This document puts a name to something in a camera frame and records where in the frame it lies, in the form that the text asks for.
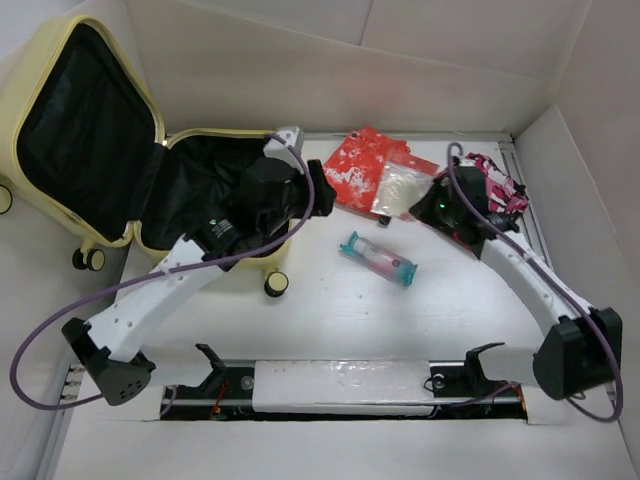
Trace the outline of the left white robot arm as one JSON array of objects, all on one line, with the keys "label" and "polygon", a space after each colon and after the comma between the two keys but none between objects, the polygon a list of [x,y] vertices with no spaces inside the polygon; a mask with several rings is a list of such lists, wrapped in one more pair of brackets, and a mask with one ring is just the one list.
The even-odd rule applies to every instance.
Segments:
[{"label": "left white robot arm", "polygon": [[120,406],[137,396],[156,368],[142,347],[174,311],[240,261],[283,245],[294,232],[291,219],[328,216],[335,199],[320,161],[294,168],[280,159],[258,159],[228,200],[139,277],[139,287],[88,320],[64,324],[63,336],[101,397]]}]

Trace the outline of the lotion bottle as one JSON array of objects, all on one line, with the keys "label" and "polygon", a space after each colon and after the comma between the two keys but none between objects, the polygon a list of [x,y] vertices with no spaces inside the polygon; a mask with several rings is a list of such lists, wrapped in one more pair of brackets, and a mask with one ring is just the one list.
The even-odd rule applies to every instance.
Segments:
[{"label": "lotion bottle", "polygon": [[397,285],[408,288],[413,283],[417,264],[360,236],[356,231],[339,248],[346,256]]}]

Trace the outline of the orange white tie-dye cloth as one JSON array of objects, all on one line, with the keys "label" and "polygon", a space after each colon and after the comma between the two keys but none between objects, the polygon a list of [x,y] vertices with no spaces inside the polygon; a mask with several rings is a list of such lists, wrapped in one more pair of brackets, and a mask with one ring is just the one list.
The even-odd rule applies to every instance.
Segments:
[{"label": "orange white tie-dye cloth", "polygon": [[373,127],[351,131],[324,164],[324,173],[347,209],[370,214],[385,165],[393,162],[429,178],[439,166],[411,153],[406,141],[392,139]]}]

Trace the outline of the clear bag with cotton pads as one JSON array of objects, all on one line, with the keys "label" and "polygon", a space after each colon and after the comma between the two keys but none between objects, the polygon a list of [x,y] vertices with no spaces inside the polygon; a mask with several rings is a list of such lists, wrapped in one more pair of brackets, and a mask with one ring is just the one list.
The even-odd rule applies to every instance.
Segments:
[{"label": "clear bag with cotton pads", "polygon": [[412,155],[388,160],[371,212],[386,217],[408,218],[409,210],[428,193],[438,171],[437,164]]}]

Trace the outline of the pink camouflage cloth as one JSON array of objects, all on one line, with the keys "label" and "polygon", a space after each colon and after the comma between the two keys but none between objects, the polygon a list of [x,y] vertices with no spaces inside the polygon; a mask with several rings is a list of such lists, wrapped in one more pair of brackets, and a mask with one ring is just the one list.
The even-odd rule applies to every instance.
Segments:
[{"label": "pink camouflage cloth", "polygon": [[484,173],[492,213],[506,213],[518,218],[526,212],[529,197],[523,184],[500,170],[489,156],[469,153],[465,159]]}]

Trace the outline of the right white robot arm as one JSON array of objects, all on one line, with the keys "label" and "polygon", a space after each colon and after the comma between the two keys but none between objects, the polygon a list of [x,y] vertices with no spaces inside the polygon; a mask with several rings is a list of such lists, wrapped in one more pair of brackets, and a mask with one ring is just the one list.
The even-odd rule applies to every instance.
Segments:
[{"label": "right white robot arm", "polygon": [[510,215],[489,210],[480,169],[448,167],[410,212],[497,273],[543,336],[537,347],[497,341],[468,351],[462,369],[468,390],[483,394],[498,381],[511,381],[563,400],[607,383],[621,384],[620,316],[573,292],[531,249]]}]

